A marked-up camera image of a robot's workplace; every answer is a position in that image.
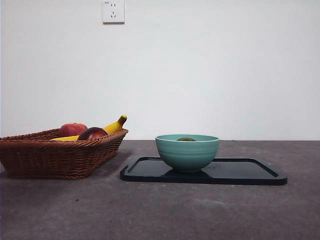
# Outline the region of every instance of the woven basket rim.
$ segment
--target woven basket rim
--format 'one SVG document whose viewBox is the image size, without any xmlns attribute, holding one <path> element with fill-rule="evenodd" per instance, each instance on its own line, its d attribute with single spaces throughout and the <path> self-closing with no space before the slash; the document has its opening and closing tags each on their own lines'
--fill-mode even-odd
<svg viewBox="0 0 320 240">
<path fill-rule="evenodd" d="M 125 128 L 123 128 L 121 131 L 117 131 L 115 133 L 112 133 L 110 135 L 107 136 L 101 136 L 101 137 L 97 137 L 97 138 L 93 138 L 93 139 L 89 139 L 89 140 L 72 140 L 72 141 L 59 141 L 59 140 L 51 140 L 51 139 L 47 139 L 47 140 L 30 140 L 30 139 L 13 139 L 13 138 L 27 138 L 27 137 L 31 137 L 33 135 L 40 135 L 40 134 L 46 134 L 52 131 L 57 131 L 59 130 L 59 128 L 55 128 L 55 129 L 50 129 L 50 130 L 44 130 L 44 131 L 40 131 L 40 132 L 34 132 L 34 133 L 29 133 L 29 134 L 23 134 L 23 135 L 14 135 L 14 136 L 5 136 L 5 137 L 1 137 L 0 138 L 0 144 L 9 144 L 9 143 L 16 143 L 16 144 L 44 144 L 46 146 L 48 145 L 52 145 L 52 146 L 90 146 L 90 145 L 96 145 L 96 144 L 102 144 L 102 143 L 107 143 L 110 141 L 113 141 L 117 138 L 121 138 L 123 135 L 127 134 L 129 131 Z"/>
</svg>

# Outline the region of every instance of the banana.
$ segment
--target banana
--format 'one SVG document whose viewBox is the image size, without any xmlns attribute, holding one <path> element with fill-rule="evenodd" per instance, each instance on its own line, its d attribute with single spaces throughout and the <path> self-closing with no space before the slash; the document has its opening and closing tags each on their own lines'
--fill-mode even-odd
<svg viewBox="0 0 320 240">
<path fill-rule="evenodd" d="M 107 126 L 105 126 L 103 128 L 103 130 L 105 130 L 108 135 L 113 134 L 115 132 L 121 131 L 122 127 L 124 125 L 124 123 L 127 121 L 127 115 L 122 115 L 118 121 L 115 121 Z M 51 140 L 53 141 L 76 141 L 78 140 L 79 135 L 75 135 L 75 136 L 65 136 L 65 137 L 57 137 L 57 138 L 53 138 Z"/>
</svg>

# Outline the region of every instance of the apple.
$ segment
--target apple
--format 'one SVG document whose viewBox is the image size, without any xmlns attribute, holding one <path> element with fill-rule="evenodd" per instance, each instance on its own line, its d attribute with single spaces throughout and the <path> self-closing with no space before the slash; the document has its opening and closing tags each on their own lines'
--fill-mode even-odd
<svg viewBox="0 0 320 240">
<path fill-rule="evenodd" d="M 84 130 L 87 130 L 87 126 L 83 123 L 70 122 L 63 124 L 58 132 L 58 137 L 69 137 L 80 135 Z"/>
<path fill-rule="evenodd" d="M 101 127 L 90 127 L 87 130 L 84 130 L 80 136 L 78 137 L 78 140 L 90 140 L 95 139 L 103 136 L 107 136 L 108 133 L 103 130 Z"/>
</svg>

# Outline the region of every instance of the electrical outlet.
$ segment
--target electrical outlet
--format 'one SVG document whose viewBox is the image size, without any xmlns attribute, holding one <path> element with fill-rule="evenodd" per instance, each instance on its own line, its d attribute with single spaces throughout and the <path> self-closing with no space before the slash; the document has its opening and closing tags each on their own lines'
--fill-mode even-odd
<svg viewBox="0 0 320 240">
<path fill-rule="evenodd" d="M 105 0 L 102 4 L 104 24 L 125 23 L 125 0 Z"/>
</svg>

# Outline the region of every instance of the ceramic bowl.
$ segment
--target ceramic bowl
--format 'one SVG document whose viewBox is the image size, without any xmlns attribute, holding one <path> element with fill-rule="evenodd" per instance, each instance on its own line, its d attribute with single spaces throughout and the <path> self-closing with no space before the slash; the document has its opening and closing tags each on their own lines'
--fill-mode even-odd
<svg viewBox="0 0 320 240">
<path fill-rule="evenodd" d="M 178 141 L 192 138 L 195 141 Z M 216 136 L 194 134 L 168 134 L 155 138 L 162 160 L 179 172 L 197 172 L 216 157 L 220 139 Z"/>
</svg>

